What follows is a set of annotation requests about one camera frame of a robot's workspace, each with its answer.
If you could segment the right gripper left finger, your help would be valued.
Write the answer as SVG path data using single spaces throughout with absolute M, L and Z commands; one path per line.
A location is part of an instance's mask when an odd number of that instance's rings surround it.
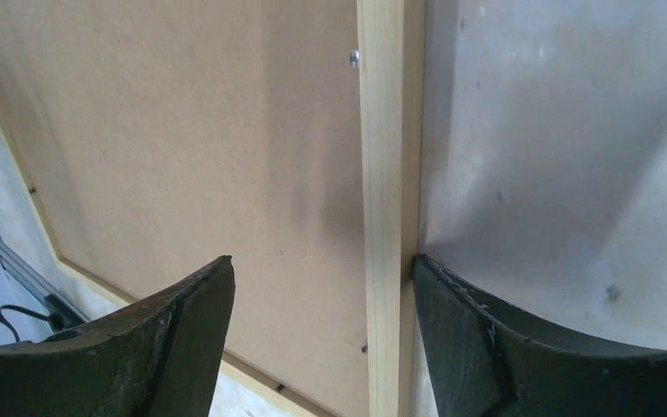
M 206 416 L 234 304 L 223 255 L 44 341 L 0 346 L 0 416 Z

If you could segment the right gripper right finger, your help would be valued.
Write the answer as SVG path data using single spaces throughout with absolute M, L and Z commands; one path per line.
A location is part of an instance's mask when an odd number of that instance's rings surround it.
M 667 416 L 667 351 L 560 326 L 427 255 L 413 289 L 442 416 Z

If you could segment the brown backing board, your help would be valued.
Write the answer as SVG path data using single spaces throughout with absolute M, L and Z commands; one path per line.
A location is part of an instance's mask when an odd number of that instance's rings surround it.
M 0 124 L 66 262 L 142 298 L 220 255 L 226 348 L 369 413 L 353 1 L 0 1 Z

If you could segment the light wooden picture frame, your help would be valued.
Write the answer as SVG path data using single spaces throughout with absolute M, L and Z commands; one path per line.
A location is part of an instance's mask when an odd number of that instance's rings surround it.
M 355 46 L 348 63 L 359 78 L 361 191 L 369 413 L 411 413 L 413 297 L 407 281 L 417 246 L 419 126 L 424 5 L 417 1 L 353 1 Z M 136 298 L 63 259 L 10 135 L 0 124 L 20 191 L 45 242 L 52 267 L 118 306 Z M 222 370 L 296 416 L 340 416 L 283 386 L 225 347 Z

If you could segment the aluminium rail front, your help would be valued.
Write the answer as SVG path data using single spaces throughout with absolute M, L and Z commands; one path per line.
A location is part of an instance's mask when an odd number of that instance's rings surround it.
M 12 311 L 45 321 L 55 333 L 90 322 L 90 318 L 85 313 L 68 301 L 65 296 L 59 294 L 54 286 L 28 265 L 13 249 L 9 248 L 1 236 L 0 264 L 6 275 L 39 303 L 44 313 L 18 306 L 11 306 Z

